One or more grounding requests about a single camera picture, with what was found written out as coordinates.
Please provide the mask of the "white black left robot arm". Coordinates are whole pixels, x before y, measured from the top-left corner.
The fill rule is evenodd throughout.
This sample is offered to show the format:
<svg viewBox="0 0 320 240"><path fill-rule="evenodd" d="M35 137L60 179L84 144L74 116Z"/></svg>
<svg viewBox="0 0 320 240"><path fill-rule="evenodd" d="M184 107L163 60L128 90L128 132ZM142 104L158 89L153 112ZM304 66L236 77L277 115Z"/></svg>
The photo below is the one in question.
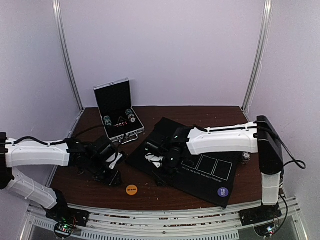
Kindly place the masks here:
<svg viewBox="0 0 320 240"><path fill-rule="evenodd" d="M19 166L77 167L89 172L98 182L116 187L122 183L116 165L125 154L106 136L94 142L65 138L54 142L41 141L32 136L20 139L0 134L0 188L13 191L26 200L38 203L49 218L58 223L79 222L78 213L67 204L63 193L46 187L18 170Z"/></svg>

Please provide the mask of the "orange big blind button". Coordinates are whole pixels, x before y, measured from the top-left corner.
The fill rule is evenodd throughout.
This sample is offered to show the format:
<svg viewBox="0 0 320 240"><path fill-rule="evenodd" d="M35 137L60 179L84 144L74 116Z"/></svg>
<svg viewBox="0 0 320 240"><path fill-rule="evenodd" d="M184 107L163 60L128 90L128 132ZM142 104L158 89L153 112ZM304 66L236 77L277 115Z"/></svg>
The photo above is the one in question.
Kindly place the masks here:
<svg viewBox="0 0 320 240"><path fill-rule="evenodd" d="M126 187L125 191L129 196L134 196L138 193L138 187L134 184L130 184Z"/></svg>

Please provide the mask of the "purple small blind button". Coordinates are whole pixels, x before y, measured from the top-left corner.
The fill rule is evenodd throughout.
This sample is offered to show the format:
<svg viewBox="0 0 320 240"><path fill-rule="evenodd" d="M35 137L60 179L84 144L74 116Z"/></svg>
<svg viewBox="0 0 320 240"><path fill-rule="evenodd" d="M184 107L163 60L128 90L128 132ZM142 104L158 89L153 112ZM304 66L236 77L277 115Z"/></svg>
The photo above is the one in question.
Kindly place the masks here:
<svg viewBox="0 0 320 240"><path fill-rule="evenodd" d="M230 195L230 191L227 187L220 187L216 193L219 198L226 198Z"/></svg>

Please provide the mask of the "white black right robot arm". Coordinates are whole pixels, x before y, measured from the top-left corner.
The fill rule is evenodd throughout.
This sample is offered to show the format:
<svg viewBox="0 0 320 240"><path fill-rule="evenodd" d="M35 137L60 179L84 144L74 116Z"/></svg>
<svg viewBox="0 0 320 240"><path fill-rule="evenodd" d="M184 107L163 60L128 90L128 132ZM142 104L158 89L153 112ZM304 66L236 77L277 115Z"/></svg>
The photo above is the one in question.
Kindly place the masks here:
<svg viewBox="0 0 320 240"><path fill-rule="evenodd" d="M184 152L197 156L208 153L258 154L262 200L259 207L242 210L243 220L280 217L280 188L284 175L282 141L266 116L253 122L225 127L179 127L160 146L161 172L167 176L178 171Z"/></svg>

